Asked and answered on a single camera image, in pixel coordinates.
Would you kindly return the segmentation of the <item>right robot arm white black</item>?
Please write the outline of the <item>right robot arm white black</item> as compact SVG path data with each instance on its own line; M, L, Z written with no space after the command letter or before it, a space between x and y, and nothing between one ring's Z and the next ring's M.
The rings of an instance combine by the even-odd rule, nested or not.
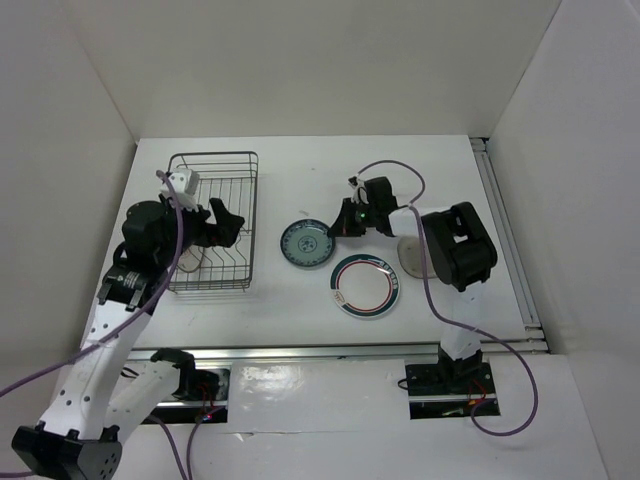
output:
M360 237L374 229L387 237L415 239L410 256L421 277L434 276L453 288L453 319L444 323L432 378L448 392L460 391L482 366L480 305L497 250L474 206L458 203L446 210L413 212L400 206L388 178L349 179L353 195L346 197L329 227L331 238Z

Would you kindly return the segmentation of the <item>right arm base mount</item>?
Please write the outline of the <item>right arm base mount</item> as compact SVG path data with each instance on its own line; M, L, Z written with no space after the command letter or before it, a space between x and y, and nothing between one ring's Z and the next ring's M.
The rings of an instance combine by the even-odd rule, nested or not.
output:
M488 362L469 377L446 384L435 364L408 364L397 386L408 394L412 420L499 416L500 407Z

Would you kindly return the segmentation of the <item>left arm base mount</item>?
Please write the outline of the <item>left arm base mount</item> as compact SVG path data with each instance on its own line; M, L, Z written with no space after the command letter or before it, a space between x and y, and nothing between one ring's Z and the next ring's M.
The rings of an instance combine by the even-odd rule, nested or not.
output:
M151 415L168 425L224 424L228 421L229 368L197 370L188 394L169 396Z

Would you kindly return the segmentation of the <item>orange sunburst plate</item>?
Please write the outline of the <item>orange sunburst plate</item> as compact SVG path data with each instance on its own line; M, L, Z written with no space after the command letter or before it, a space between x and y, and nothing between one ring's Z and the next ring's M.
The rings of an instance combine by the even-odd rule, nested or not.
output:
M201 268L204 256L205 249L203 247L191 246L180 256L177 268L185 274L195 273Z

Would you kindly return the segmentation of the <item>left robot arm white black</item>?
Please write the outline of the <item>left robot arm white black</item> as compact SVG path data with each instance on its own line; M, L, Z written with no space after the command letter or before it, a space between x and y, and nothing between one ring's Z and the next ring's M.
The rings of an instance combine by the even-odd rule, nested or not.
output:
M120 393L129 354L176 268L192 246L231 247L244 226L222 200L210 207L142 201L126 212L123 241L97 294L91 332L57 397L34 426L21 426L14 452L30 472L50 479L110 479L126 439L167 397L214 404L218 374L199 370L193 355L161 348Z

